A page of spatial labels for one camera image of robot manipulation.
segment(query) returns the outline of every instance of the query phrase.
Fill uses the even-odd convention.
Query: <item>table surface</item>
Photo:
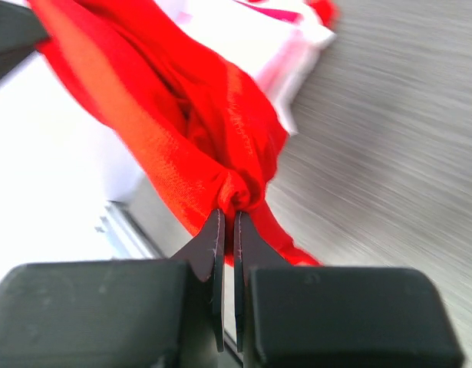
[[[425,272],[472,366],[472,0],[338,3],[269,203],[325,263]],[[147,181],[130,212],[167,253],[189,239]]]

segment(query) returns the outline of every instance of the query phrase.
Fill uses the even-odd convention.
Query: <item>red scarf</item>
[[[77,101],[117,132],[192,235],[222,209],[232,239],[243,210],[288,261],[318,264],[265,201],[287,133],[247,74],[186,36],[152,0],[30,3],[51,36],[40,51]]]

